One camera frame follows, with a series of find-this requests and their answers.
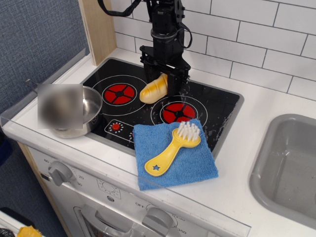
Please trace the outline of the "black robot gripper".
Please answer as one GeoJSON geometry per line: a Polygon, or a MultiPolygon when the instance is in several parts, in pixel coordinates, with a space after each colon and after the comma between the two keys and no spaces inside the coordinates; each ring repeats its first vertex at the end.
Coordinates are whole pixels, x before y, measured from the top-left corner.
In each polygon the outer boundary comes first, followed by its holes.
{"type": "Polygon", "coordinates": [[[169,34],[159,34],[151,30],[153,46],[141,46],[141,62],[144,64],[147,82],[167,74],[167,95],[176,95],[190,80],[191,66],[182,58],[184,49],[183,28],[174,29],[169,34]]]}

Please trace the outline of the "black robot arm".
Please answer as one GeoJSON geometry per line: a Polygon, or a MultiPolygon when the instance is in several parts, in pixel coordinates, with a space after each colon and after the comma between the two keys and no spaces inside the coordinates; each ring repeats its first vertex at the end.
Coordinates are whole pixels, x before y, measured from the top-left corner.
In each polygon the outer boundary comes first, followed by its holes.
{"type": "Polygon", "coordinates": [[[183,59],[185,31],[182,23],[185,8],[180,0],[146,1],[153,46],[141,46],[141,62],[144,64],[148,82],[156,80],[160,74],[167,75],[167,95],[176,95],[189,79],[191,66],[183,59]]]}

